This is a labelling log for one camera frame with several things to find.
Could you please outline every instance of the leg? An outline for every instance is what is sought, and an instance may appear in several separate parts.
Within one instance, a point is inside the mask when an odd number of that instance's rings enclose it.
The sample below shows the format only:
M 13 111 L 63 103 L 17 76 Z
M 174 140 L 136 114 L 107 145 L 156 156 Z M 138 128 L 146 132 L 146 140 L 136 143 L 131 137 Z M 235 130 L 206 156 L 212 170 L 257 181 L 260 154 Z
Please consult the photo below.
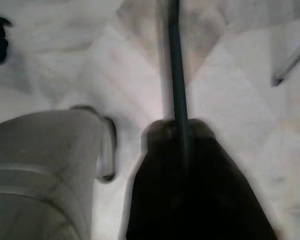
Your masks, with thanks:
M 86 109 L 1 123 L 0 240 L 90 239 L 96 164 L 109 152 L 109 131 Z

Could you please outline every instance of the gray trouser leg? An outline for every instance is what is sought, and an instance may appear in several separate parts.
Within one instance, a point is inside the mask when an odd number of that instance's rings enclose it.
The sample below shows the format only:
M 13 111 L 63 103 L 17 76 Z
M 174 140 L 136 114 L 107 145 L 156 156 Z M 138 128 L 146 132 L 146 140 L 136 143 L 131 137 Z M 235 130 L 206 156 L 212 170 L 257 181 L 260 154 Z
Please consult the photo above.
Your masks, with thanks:
M 109 136 L 102 118 L 78 109 L 1 123 L 0 240 L 89 240 L 96 163 Z

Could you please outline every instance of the marble floor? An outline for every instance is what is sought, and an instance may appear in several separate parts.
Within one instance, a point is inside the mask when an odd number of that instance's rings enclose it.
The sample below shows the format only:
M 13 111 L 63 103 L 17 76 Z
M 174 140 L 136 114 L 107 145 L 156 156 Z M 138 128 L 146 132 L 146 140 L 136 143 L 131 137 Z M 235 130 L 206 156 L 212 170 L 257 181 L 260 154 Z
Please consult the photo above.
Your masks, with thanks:
M 187 0 L 181 12 L 191 118 L 205 120 L 250 180 L 271 223 L 300 240 L 300 0 Z M 0 122 L 90 104 L 118 124 L 118 176 L 96 182 L 93 239 L 118 239 L 140 136 L 167 116 L 158 4 L 152 0 L 0 0 L 9 58 Z

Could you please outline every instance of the gray pants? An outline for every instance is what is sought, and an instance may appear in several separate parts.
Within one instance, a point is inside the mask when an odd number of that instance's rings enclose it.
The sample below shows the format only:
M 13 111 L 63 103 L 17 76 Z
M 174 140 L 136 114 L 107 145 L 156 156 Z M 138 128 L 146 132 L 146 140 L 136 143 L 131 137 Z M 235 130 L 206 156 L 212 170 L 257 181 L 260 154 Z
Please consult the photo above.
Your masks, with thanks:
M 90 240 L 94 179 L 113 170 L 112 143 L 107 122 L 82 109 L 1 123 L 0 240 Z

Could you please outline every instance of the black pole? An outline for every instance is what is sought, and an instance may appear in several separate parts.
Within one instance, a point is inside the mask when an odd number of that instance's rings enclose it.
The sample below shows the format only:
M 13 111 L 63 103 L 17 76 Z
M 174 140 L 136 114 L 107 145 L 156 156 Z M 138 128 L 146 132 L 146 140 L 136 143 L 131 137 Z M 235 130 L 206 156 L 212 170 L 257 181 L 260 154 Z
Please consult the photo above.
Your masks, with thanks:
M 177 127 L 177 134 L 179 137 L 183 168 L 185 173 L 187 174 L 190 164 L 191 138 L 179 31 L 179 7 L 179 0 L 170 1 L 168 10 L 168 36 L 170 46 L 174 118 Z

